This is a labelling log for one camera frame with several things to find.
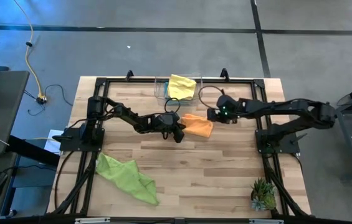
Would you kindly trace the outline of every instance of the small plant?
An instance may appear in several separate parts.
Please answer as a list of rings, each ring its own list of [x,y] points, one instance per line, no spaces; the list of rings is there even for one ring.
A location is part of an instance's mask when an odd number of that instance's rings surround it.
[[[252,189],[250,199],[252,200],[252,208],[256,211],[274,209],[277,206],[274,196],[275,186],[273,184],[259,178],[255,181]]]

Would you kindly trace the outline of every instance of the concrete floor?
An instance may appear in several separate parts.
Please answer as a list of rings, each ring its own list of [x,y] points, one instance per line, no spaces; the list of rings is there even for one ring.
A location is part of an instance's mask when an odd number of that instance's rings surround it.
[[[249,0],[19,0],[33,24],[52,26],[195,27],[254,29]],[[352,30],[352,0],[257,0],[263,29]],[[0,0],[0,24],[26,24],[12,0]],[[0,65],[27,70],[24,42],[30,32],[0,30]],[[255,34],[149,32],[36,32],[30,62],[43,86],[61,84],[72,101],[81,75],[218,76],[226,67],[233,77],[264,77]],[[264,35],[271,77],[281,78],[286,99],[336,101],[352,91],[352,36]],[[31,77],[26,88],[37,94]],[[48,91],[49,104],[39,107],[27,96],[14,125],[20,138],[47,136],[67,125],[71,107],[60,90]],[[303,175],[314,215],[352,221],[351,152],[338,125],[308,130],[300,142]],[[19,193],[19,198],[26,193]],[[14,208],[23,215],[44,213],[46,201]]]

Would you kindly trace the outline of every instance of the green cloth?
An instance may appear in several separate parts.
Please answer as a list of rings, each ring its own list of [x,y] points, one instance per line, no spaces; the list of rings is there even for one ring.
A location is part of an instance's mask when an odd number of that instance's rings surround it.
[[[138,171],[136,161],[121,163],[100,153],[95,170],[134,198],[152,205],[159,204],[156,198],[155,181]]]

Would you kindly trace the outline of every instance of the wooden tabletop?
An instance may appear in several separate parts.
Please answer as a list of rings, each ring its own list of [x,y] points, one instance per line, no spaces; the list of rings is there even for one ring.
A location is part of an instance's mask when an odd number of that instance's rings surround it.
[[[69,125],[86,117],[87,99],[93,95],[95,79],[80,77]],[[268,100],[284,101],[280,79],[264,80]],[[252,98],[248,85],[211,85],[223,88],[236,100]],[[108,96],[141,115],[164,111],[154,97],[154,83],[111,83]],[[216,89],[206,88],[202,99],[214,106],[218,97]],[[178,114],[206,116],[206,109],[198,104],[182,107]],[[289,117],[272,116],[272,121],[285,123]],[[250,207],[251,185],[258,177],[264,176],[262,159],[255,145],[254,131],[257,127],[254,119],[239,119],[237,124],[214,123],[210,138],[186,134],[179,144],[172,136],[164,140],[160,133],[138,134],[132,126],[118,118],[104,122],[103,127],[105,140],[102,152],[122,162],[134,159],[140,172],[155,180],[160,204],[155,207],[134,199],[95,174],[89,216],[270,217],[269,211],[256,212]],[[75,152],[64,165],[59,179],[59,203],[75,184],[80,155]],[[310,213],[299,163],[288,154],[280,154],[279,158],[285,188],[296,203]],[[78,210],[84,190],[80,194]],[[281,211],[279,200],[277,207]],[[53,210],[54,190],[51,191],[48,212]]]

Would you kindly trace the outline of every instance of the clear plastic box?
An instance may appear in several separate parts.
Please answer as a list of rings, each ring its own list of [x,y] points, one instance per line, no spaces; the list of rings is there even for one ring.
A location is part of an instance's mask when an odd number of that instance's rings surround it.
[[[187,75],[179,75],[182,77],[190,78],[195,80],[195,92],[194,96],[191,99],[182,99],[179,100],[181,106],[196,106],[199,103],[198,92],[202,88],[202,76],[201,74],[193,73]],[[154,95],[158,100],[158,104],[160,106],[164,106],[166,101],[170,99],[168,95],[168,85],[169,85],[169,77],[155,77],[155,92]],[[171,100],[168,102],[167,106],[178,106],[178,102],[176,100]]]

